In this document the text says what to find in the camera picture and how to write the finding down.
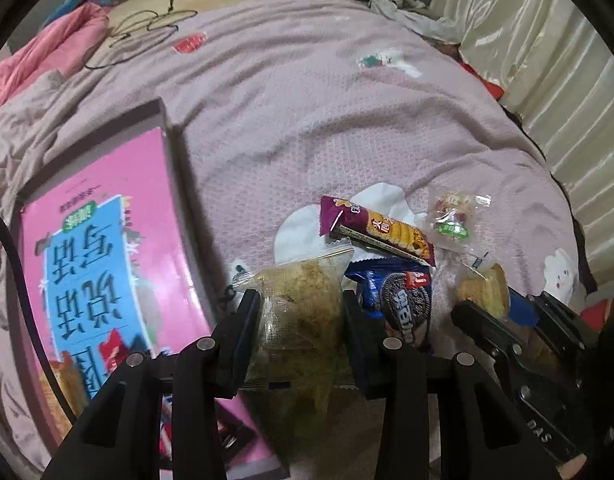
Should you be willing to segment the blue striped cloth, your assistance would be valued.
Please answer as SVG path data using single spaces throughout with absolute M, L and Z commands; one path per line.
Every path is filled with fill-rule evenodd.
M 41 28 L 46 27 L 50 23 L 54 22 L 58 18 L 62 18 L 63 15 L 71 13 L 79 6 L 82 6 L 84 3 L 94 3 L 97 6 L 103 6 L 103 8 L 110 8 L 114 6 L 114 2 L 112 0 L 64 0 L 60 6 L 57 6 L 42 22 L 40 25 Z

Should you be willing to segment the blue Oreo packet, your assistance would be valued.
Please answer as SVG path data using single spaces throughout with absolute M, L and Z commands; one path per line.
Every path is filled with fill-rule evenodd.
M 432 313 L 432 272 L 428 266 L 398 257 L 354 261 L 346 278 L 357 283 L 367 318 L 385 322 L 385 330 L 409 346 L 426 344 Z

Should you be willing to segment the clear candy bag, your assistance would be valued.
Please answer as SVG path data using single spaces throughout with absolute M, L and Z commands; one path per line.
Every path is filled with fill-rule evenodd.
M 492 197 L 487 194 L 432 185 L 422 231 L 435 247 L 476 255 L 482 249 L 477 233 L 480 216 L 491 202 Z

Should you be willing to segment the clear yellow cake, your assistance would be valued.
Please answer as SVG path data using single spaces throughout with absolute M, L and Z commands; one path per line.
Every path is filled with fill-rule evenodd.
M 484 262 L 479 266 L 462 262 L 456 295 L 459 301 L 472 301 L 498 320 L 510 313 L 508 282 L 502 266 L 497 262 Z

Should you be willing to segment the clear bag brown snack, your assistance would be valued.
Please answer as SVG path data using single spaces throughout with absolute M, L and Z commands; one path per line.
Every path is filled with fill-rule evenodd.
M 350 241 L 339 240 L 235 279 L 235 290 L 254 289 L 263 300 L 245 388 L 296 388 L 313 396 L 318 411 L 328 409 L 341 362 L 342 282 L 353 255 Z

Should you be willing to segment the lilac bed cover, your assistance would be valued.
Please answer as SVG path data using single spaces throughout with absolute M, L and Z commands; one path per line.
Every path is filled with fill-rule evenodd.
M 0 108 L 0 212 L 51 159 L 161 100 L 206 288 L 321 245 L 324 195 L 421 222 L 445 186 L 484 193 L 482 249 L 522 294 L 572 298 L 572 213 L 539 148 L 476 78 L 351 0 L 245 0 L 46 70 Z

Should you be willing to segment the red bag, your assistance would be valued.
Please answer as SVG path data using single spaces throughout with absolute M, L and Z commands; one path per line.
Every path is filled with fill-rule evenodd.
M 488 91 L 490 96 L 493 97 L 493 99 L 495 99 L 496 101 L 499 101 L 502 98 L 502 96 L 504 96 L 504 90 L 500 86 L 498 86 L 497 84 L 494 84 L 493 82 L 488 81 L 485 78 L 482 78 L 482 76 L 480 76 L 471 65 L 468 65 L 464 62 L 460 62 L 460 65 L 464 70 L 467 71 L 467 73 L 474 76 L 486 88 L 486 90 Z

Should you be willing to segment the cream curtain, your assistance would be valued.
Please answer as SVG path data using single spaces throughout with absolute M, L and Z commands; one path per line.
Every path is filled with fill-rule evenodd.
M 614 280 L 614 57 L 572 0 L 433 0 L 565 186 L 596 281 Z

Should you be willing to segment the pink quilt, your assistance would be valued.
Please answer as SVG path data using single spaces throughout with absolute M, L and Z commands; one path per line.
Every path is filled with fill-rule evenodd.
M 108 12 L 85 3 L 53 21 L 24 47 L 0 61 L 0 108 L 44 73 L 76 74 L 108 31 Z

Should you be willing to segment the purple biscuit bar packet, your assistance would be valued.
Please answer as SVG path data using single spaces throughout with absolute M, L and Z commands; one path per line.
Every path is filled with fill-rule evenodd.
M 321 236 L 349 237 L 379 252 L 435 266 L 434 247 L 421 230 L 350 200 L 322 196 L 319 222 Z

